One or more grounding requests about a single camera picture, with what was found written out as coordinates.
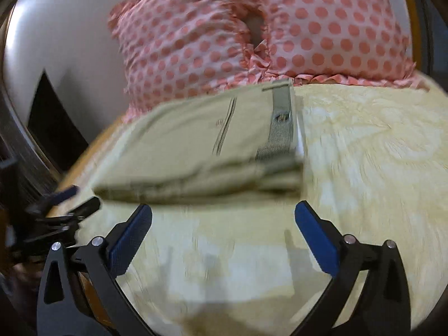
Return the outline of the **wooden headboard frame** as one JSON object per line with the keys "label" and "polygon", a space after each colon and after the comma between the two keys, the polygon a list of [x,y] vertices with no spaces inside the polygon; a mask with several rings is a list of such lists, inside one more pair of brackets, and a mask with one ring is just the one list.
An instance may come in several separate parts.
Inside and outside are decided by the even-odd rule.
{"label": "wooden headboard frame", "polygon": [[412,35],[412,56],[416,67],[431,76],[433,71],[433,37],[431,13],[426,0],[405,0]]}

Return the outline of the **black television screen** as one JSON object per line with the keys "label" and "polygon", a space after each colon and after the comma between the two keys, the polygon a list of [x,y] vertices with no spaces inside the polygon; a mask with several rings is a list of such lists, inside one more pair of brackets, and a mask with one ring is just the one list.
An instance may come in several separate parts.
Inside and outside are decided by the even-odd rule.
{"label": "black television screen", "polygon": [[27,129],[49,161],[68,171],[88,147],[64,109],[45,71],[34,93]]}

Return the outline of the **yellow patterned bed sheet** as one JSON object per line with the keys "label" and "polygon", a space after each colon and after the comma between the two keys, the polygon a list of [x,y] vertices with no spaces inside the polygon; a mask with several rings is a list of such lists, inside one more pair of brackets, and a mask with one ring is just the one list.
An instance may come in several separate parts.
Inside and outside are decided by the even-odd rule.
{"label": "yellow patterned bed sheet", "polygon": [[[295,206],[306,200],[344,234],[396,242],[411,324],[423,322],[447,287],[447,94],[419,78],[418,89],[293,87],[304,144],[298,193],[146,203],[152,228],[118,278],[144,321],[161,335],[288,335],[331,279],[295,224]],[[94,184],[137,119],[113,125],[88,149],[65,180],[78,195],[52,215],[96,196]],[[140,204],[99,198],[100,210],[80,226],[81,244]]]}

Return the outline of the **beige khaki pants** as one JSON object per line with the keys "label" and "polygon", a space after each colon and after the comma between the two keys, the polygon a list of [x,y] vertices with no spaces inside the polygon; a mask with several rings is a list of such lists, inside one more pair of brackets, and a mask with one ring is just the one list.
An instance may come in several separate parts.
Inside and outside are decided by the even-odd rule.
{"label": "beige khaki pants", "polygon": [[134,122],[94,193],[148,204],[298,193],[301,108],[290,80],[163,104]]}

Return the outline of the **pink polka dot pillow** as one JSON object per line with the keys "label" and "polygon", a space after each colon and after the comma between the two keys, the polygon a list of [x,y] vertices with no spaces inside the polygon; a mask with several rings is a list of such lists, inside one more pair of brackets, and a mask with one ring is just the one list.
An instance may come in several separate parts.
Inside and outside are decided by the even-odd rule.
{"label": "pink polka dot pillow", "polygon": [[263,17],[254,49],[264,81],[422,88],[389,0],[250,0]]}
{"label": "pink polka dot pillow", "polygon": [[108,28],[124,59],[125,121],[161,103],[260,81],[245,19],[257,0],[122,0]]}

